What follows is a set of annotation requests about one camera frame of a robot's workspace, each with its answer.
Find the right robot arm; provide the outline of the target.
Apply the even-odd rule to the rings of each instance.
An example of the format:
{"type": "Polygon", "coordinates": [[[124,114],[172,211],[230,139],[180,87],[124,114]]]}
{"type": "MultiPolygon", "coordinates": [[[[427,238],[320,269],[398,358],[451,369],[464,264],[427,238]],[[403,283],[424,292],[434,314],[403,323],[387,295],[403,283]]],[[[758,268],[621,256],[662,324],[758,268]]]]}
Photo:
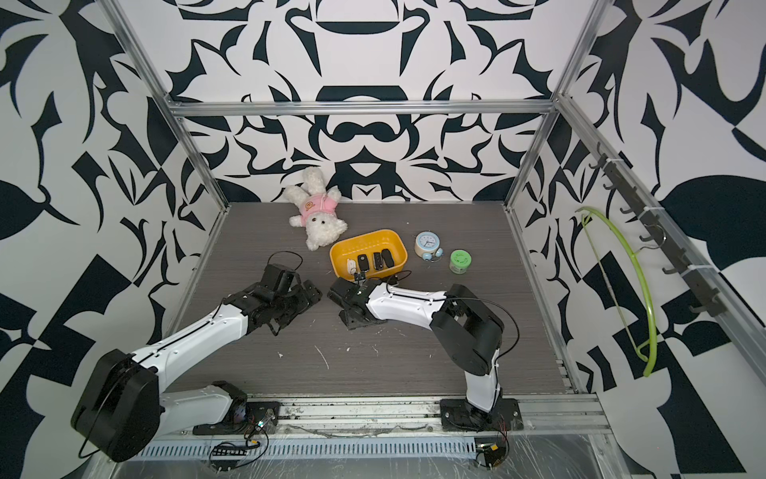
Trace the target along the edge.
{"type": "Polygon", "coordinates": [[[468,410],[487,415],[495,409],[502,393],[498,360],[505,326],[464,285],[429,293],[384,279],[337,279],[328,298],[340,307],[339,317],[348,329],[399,321],[431,331],[465,373],[468,410]]]}

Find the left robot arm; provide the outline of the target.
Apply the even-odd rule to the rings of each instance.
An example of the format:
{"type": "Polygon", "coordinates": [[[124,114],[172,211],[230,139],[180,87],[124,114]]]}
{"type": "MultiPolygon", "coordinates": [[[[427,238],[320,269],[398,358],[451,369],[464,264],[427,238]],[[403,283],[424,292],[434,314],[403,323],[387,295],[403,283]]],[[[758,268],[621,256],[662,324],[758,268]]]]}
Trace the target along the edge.
{"type": "Polygon", "coordinates": [[[294,269],[267,265],[260,281],[224,297],[211,313],[133,352],[113,349],[96,363],[71,426],[115,462],[138,455],[154,439],[213,426],[238,431],[249,420],[247,395],[227,381],[169,392],[188,370],[219,349],[268,327],[278,335],[321,300],[294,269]]]}

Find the yellow plastic storage box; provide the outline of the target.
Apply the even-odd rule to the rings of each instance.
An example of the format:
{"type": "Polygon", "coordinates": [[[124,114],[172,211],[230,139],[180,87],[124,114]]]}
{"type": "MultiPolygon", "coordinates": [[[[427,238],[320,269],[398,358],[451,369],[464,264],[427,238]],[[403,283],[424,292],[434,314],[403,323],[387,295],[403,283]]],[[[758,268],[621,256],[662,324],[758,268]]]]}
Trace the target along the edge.
{"type": "Polygon", "coordinates": [[[333,266],[333,271],[337,277],[347,279],[347,281],[353,281],[354,275],[347,273],[347,261],[353,259],[357,266],[357,273],[365,275],[367,279],[373,279],[373,277],[389,277],[389,275],[395,275],[399,271],[403,271],[408,261],[408,251],[399,235],[392,230],[378,230],[375,232],[367,233],[344,241],[339,241],[330,249],[329,257],[333,266]],[[395,261],[395,267],[391,269],[383,269],[377,271],[374,266],[373,253],[375,251],[383,251],[383,249],[390,249],[393,259],[395,261]],[[369,271],[359,271],[357,265],[357,257],[359,255],[367,255],[369,260],[369,271]]]}

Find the small blue alarm clock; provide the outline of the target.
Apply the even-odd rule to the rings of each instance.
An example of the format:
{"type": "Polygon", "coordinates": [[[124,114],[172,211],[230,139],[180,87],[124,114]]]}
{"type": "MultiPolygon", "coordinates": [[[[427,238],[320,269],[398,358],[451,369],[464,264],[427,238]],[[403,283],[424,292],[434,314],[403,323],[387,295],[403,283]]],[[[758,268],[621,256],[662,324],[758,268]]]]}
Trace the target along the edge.
{"type": "Polygon", "coordinates": [[[415,253],[423,261],[437,261],[443,257],[440,237],[431,231],[419,233],[415,238],[415,253]]]}

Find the white plush bunny pink shirt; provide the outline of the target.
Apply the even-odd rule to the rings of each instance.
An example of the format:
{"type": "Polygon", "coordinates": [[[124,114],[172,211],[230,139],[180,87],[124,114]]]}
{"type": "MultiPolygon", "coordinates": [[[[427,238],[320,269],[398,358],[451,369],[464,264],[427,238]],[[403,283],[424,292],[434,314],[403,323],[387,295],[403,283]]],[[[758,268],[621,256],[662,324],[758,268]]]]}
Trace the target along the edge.
{"type": "Polygon", "coordinates": [[[336,213],[341,191],[337,186],[327,189],[319,167],[305,169],[302,185],[287,187],[283,197],[299,210],[289,219],[289,225],[305,230],[309,251],[332,245],[347,231],[347,223],[336,213]]]}

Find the green lidded small jar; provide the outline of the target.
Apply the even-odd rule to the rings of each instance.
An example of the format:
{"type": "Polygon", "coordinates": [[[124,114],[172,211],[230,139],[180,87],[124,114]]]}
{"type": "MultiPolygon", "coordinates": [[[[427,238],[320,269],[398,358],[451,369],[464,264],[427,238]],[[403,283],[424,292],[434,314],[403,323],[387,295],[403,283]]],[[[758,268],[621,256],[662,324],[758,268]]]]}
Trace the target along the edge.
{"type": "Polygon", "coordinates": [[[464,249],[455,249],[450,255],[450,270],[455,275],[464,275],[472,265],[472,255],[464,249]]]}

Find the green clothes hanger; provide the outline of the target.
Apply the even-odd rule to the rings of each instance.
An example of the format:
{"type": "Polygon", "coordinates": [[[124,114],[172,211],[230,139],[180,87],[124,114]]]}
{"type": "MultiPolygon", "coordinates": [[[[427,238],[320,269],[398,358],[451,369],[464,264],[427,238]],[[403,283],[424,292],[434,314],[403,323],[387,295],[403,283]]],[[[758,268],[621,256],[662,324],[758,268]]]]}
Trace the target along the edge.
{"type": "Polygon", "coordinates": [[[634,356],[644,365],[642,367],[642,377],[651,377],[658,360],[659,333],[652,292],[644,273],[644,267],[638,259],[638,253],[630,245],[622,230],[612,220],[608,219],[604,212],[590,206],[579,207],[576,212],[580,215],[582,232],[586,235],[588,245],[594,254],[596,266],[602,276],[608,296],[612,300],[612,304],[618,309],[618,317],[628,337],[628,344],[634,356]],[[614,241],[622,250],[622,255],[626,258],[628,269],[632,271],[634,278],[625,279],[623,287],[616,286],[612,281],[610,272],[606,268],[604,255],[600,253],[598,242],[590,228],[594,224],[600,224],[614,237],[614,241]],[[636,319],[644,321],[644,332],[646,335],[643,339],[638,339],[628,323],[628,317],[626,316],[626,307],[628,305],[639,305],[642,310],[642,313],[632,313],[632,315],[636,319]]]}

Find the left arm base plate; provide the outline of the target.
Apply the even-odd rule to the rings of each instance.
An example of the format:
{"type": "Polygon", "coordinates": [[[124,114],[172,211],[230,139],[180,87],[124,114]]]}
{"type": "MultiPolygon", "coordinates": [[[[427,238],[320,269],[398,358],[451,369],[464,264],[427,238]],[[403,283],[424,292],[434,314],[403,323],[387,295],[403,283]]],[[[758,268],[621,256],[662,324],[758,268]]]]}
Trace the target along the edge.
{"type": "Polygon", "coordinates": [[[271,432],[278,423],[279,401],[235,401],[221,421],[193,428],[195,436],[242,435],[253,427],[271,432]]]}

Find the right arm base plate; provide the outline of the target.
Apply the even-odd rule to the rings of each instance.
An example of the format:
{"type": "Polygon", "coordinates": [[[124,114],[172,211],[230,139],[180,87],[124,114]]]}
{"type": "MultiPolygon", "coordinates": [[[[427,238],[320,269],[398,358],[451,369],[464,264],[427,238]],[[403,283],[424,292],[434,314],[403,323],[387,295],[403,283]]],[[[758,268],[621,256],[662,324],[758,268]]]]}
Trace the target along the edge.
{"type": "Polygon", "coordinates": [[[514,398],[499,398],[490,412],[470,405],[466,399],[442,399],[439,402],[442,428],[445,431],[483,432],[521,431],[524,421],[514,398]]]}

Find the black wall hook rack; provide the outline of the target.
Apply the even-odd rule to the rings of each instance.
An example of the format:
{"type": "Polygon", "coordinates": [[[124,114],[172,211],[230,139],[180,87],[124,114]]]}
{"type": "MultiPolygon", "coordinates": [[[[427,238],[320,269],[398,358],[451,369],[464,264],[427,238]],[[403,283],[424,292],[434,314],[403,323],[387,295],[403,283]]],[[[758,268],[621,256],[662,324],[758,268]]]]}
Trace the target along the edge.
{"type": "Polygon", "coordinates": [[[635,218],[646,230],[646,235],[640,237],[642,246],[638,250],[658,249],[664,254],[669,267],[662,267],[662,272],[681,277],[696,298],[697,305],[689,308],[692,313],[707,313],[711,317],[727,313],[728,307],[720,297],[720,290],[704,277],[702,265],[692,261],[690,249],[682,245],[680,235],[672,231],[670,219],[664,217],[665,209],[638,185],[638,181],[630,177],[630,170],[622,159],[610,158],[607,153],[602,153],[601,143],[596,144],[596,150],[598,159],[590,168],[601,170],[606,175],[608,184],[604,188],[618,192],[626,202],[626,207],[620,211],[635,218]]]}

